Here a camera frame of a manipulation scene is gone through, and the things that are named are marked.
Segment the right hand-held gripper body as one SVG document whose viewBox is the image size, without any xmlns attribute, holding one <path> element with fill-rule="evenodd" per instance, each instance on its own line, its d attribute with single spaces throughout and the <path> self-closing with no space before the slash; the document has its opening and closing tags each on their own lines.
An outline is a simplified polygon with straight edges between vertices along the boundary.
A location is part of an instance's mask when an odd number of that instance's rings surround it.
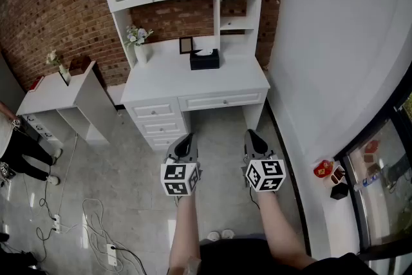
<svg viewBox="0 0 412 275">
<path fill-rule="evenodd" d="M 243 157 L 245 165 L 241 168 L 245 179 L 245 187 L 255 192 L 276 192 L 286 179 L 286 167 L 284 160 L 276 154 L 250 158 Z"/>
</svg>

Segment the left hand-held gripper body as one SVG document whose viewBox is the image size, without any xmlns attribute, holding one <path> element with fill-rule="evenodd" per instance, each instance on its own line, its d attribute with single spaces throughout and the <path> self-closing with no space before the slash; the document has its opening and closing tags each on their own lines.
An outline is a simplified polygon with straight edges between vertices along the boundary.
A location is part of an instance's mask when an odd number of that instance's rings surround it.
<svg viewBox="0 0 412 275">
<path fill-rule="evenodd" d="M 190 196 L 201 179 L 198 149 L 190 148 L 185 156 L 168 150 L 161 164 L 160 180 L 167 196 Z"/>
</svg>

